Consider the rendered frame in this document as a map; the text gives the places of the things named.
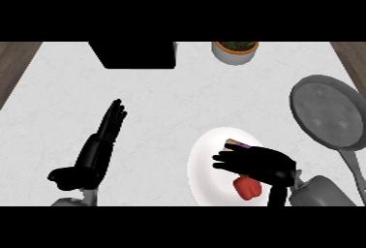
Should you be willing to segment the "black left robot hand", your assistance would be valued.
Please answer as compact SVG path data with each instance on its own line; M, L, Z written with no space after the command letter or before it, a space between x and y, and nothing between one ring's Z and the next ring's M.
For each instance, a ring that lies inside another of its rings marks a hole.
M104 181L127 111L121 99L114 100L98 132L89 137L73 167L52 170L48 179L62 191L95 190Z

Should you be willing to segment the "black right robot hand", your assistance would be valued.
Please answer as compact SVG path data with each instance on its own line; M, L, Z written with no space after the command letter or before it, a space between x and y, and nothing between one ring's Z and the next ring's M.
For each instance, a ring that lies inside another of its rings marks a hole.
M244 148L234 144L225 145L232 151L220 151L213 156L213 167L247 175L260 184L272 186L269 193L269 206L284 206L288 197L288 188L296 185L297 162L282 152L251 146Z

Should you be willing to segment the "red bell pepper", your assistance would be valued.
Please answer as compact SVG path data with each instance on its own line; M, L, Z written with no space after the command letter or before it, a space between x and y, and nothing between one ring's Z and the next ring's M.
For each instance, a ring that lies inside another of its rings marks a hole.
M250 201L253 198L257 198L262 195L262 184L247 175L241 175L235 179L234 186L241 198L245 201Z

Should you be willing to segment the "white plate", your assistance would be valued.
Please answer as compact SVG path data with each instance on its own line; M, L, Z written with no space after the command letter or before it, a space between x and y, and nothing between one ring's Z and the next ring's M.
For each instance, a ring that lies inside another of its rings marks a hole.
M191 191L200 206L266 206L271 186L262 184L262 195L245 201L235 189L240 175L213 167L211 156L225 149L232 139L247 145L262 146L256 137L234 127L219 127L207 131L192 147L188 163Z

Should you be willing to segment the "grey frying pan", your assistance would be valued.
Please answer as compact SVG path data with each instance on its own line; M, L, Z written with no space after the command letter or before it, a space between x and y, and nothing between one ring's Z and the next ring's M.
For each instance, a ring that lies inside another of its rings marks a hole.
M313 75L294 86L290 105L303 131L340 152L366 205L366 178L356 157L366 148L366 99L343 81Z

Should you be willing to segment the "tan and purple food item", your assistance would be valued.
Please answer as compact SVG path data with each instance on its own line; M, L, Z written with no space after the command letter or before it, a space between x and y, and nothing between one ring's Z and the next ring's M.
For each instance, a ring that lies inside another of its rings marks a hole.
M226 142L225 142L225 145L226 145L226 144L234 144L234 145L238 145L238 146L241 146L241 147L244 147L244 148L251 148L250 145L247 145L245 143L237 141L235 139L228 139ZM225 146L225 147L223 147L223 151L232 151L232 149L229 149L229 148Z

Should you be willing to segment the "black box appliance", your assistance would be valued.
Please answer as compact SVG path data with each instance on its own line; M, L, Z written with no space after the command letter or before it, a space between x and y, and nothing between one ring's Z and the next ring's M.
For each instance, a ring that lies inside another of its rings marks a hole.
M160 70L176 67L175 42L90 42L107 69Z

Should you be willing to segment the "potted plant in white pot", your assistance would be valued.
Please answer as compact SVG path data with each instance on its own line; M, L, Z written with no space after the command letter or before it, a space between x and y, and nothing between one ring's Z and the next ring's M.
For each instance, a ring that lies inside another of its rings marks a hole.
M211 51L214 57L228 65L240 66L247 64L253 58L259 48L259 43L248 50L232 50L223 46L220 42L211 43Z

